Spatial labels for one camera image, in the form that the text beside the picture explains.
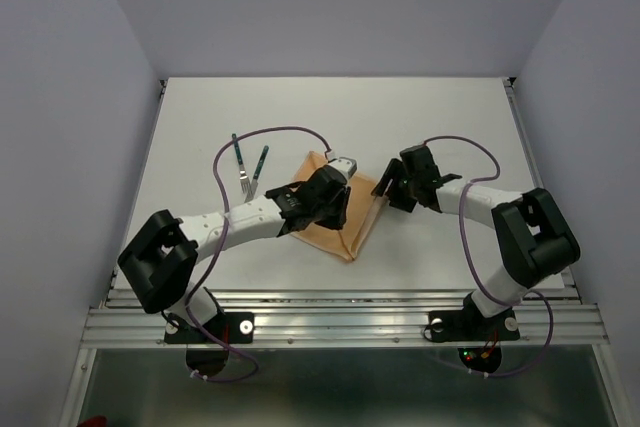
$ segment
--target orange cloth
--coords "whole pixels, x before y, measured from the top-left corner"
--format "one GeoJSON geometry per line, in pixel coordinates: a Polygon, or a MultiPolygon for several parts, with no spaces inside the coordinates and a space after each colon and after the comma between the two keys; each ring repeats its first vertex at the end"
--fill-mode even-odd
{"type": "MultiPolygon", "coordinates": [[[[316,169],[326,163],[324,155],[309,152],[293,181],[308,180],[316,169]]],[[[351,194],[347,205],[347,223],[342,230],[329,230],[311,224],[302,232],[295,232],[291,235],[320,250],[338,255],[347,262],[353,262],[384,205],[382,198],[371,195],[376,183],[373,179],[360,173],[356,173],[351,178],[349,181],[351,194]]]]}

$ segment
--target white table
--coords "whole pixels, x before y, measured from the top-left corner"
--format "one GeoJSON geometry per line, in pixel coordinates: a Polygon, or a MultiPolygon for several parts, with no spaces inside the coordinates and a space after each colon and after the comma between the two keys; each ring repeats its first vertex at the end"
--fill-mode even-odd
{"type": "MultiPolygon", "coordinates": [[[[169,80],[135,203],[127,239],[157,210],[193,215],[222,209],[211,173],[214,155],[231,133],[279,125],[317,130],[338,155],[379,178],[389,159],[442,134],[471,137],[502,165],[497,188],[527,191],[533,181],[500,79],[435,78],[172,78],[169,80]]],[[[270,146],[260,193],[290,181],[315,138],[277,133],[241,143],[250,172],[270,146]]],[[[473,147],[432,145],[443,174],[471,178],[493,171],[473,147]]],[[[221,173],[233,204],[243,202],[229,149],[221,173]]],[[[468,222],[476,266],[487,278],[500,263],[495,233],[468,222]]],[[[200,275],[205,263],[196,267],[200,275]]],[[[350,264],[291,237],[245,244],[223,253],[206,285],[212,290],[473,290],[457,218],[417,207],[412,214],[385,208],[358,259],[350,264]]],[[[545,289],[564,287],[561,277],[545,289]]],[[[128,290],[122,273],[114,288],[128,290]]]]}

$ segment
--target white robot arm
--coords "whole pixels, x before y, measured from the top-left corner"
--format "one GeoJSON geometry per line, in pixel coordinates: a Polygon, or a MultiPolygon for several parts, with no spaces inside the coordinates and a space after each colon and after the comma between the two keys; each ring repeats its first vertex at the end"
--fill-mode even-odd
{"type": "MultiPolygon", "coordinates": [[[[392,159],[373,195],[385,195],[390,206],[412,212],[420,205],[458,215],[468,181],[440,175],[429,148],[418,145],[392,159]]],[[[546,277],[580,258],[580,247],[548,191],[508,192],[473,185],[468,189],[464,218],[496,231],[503,265],[464,301],[461,311],[431,312],[441,324],[434,342],[484,340],[498,329],[511,306],[546,277]]],[[[508,340],[513,332],[500,338],[508,340]]]]}
{"type": "MultiPolygon", "coordinates": [[[[346,222],[349,179],[355,160],[340,157],[317,169],[306,182],[268,191],[229,212],[175,218],[168,210],[153,214],[118,257],[118,265],[147,313],[169,311],[193,325],[185,300],[194,287],[196,263],[223,250],[257,239],[304,230],[311,223],[332,230],[346,222]]],[[[193,315],[206,324],[218,313],[211,295],[200,287],[190,301],[193,315]]]]}

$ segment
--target white wall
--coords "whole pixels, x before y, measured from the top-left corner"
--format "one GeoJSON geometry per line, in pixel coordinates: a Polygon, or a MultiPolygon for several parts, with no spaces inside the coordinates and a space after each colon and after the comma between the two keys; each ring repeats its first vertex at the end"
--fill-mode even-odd
{"type": "Polygon", "coordinates": [[[169,75],[515,75],[560,0],[118,0],[169,75]]]}
{"type": "Polygon", "coordinates": [[[57,425],[157,108],[116,0],[0,0],[0,425],[57,425]]]}
{"type": "Polygon", "coordinates": [[[640,405],[640,0],[563,0],[516,82],[546,186],[582,244],[573,269],[600,305],[640,405]]]}

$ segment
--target screw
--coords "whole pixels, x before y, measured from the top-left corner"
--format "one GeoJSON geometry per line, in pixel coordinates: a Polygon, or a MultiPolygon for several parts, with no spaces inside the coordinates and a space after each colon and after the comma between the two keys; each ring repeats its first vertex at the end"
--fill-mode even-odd
{"type": "Polygon", "coordinates": [[[516,330],[518,330],[518,321],[513,317],[507,317],[506,319],[504,319],[504,327],[509,332],[515,332],[516,330]]]}
{"type": "Polygon", "coordinates": [[[439,319],[439,318],[432,319],[429,326],[431,330],[433,330],[438,334],[444,331],[444,327],[442,326],[442,319],[439,319]]]}
{"type": "Polygon", "coordinates": [[[253,323],[250,320],[243,320],[240,322],[240,332],[244,335],[249,335],[253,332],[253,323]]]}

